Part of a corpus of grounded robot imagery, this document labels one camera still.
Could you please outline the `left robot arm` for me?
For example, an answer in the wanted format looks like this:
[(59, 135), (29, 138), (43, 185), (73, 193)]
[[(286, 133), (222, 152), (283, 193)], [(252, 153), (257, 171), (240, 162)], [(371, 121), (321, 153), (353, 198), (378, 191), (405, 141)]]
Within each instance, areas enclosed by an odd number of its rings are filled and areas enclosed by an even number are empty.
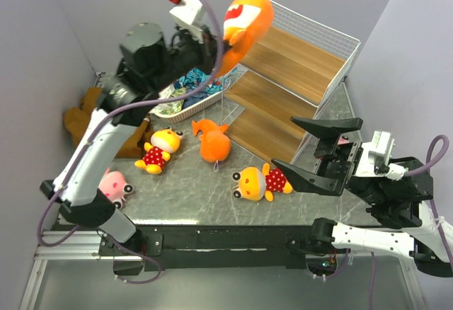
[(155, 23), (133, 26), (120, 43), (116, 75), (99, 95), (88, 127), (64, 170), (40, 185), (42, 193), (60, 202), (64, 218), (86, 228), (99, 228), (115, 239), (126, 255), (136, 253), (141, 238), (134, 223), (98, 189), (120, 148), (153, 106), (159, 92), (198, 68), (216, 76), (223, 53), (222, 29), (200, 27), (200, 34), (179, 27), (178, 42), (167, 45)]

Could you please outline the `yellow frog plush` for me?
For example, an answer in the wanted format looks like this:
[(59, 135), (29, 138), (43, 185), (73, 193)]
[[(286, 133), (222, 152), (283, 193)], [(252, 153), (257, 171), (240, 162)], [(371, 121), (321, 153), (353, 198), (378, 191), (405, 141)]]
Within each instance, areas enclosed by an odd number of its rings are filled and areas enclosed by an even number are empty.
[(182, 131), (175, 132), (171, 127), (156, 131), (150, 141), (144, 143), (145, 155), (134, 165), (147, 173), (160, 174), (171, 155), (179, 149), (183, 135)]
[(247, 167), (242, 171), (232, 173), (232, 180), (236, 183), (232, 195), (236, 199), (260, 201), (274, 200), (273, 193), (290, 194), (293, 187), (279, 168), (271, 168), (269, 163), (264, 163), (261, 169)]

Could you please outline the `large orange shark plush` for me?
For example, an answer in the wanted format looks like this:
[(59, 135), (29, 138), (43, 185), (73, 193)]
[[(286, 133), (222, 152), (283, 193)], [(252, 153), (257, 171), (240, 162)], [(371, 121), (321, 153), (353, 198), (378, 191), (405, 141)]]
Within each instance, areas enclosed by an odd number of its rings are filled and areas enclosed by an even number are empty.
[(233, 0), (224, 15), (224, 54), (216, 77), (228, 74), (273, 24), (270, 0)]

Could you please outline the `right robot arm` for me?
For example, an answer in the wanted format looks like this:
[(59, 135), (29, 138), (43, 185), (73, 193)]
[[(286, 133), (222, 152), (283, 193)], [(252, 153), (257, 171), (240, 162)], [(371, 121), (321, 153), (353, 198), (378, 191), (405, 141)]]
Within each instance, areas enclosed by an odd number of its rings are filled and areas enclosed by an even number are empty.
[(334, 249), (379, 253), (412, 260), (426, 275), (452, 276), (452, 225), (436, 210), (430, 175), (449, 148), (446, 135), (432, 140), (422, 163), (413, 156), (394, 158), (390, 132), (377, 130), (369, 142), (342, 143), (342, 135), (361, 129), (358, 117), (291, 121), (318, 139), (313, 171), (273, 159), (293, 189), (335, 197), (347, 190), (367, 203), (366, 212), (383, 227), (366, 229), (320, 217), (294, 247), (319, 256)]

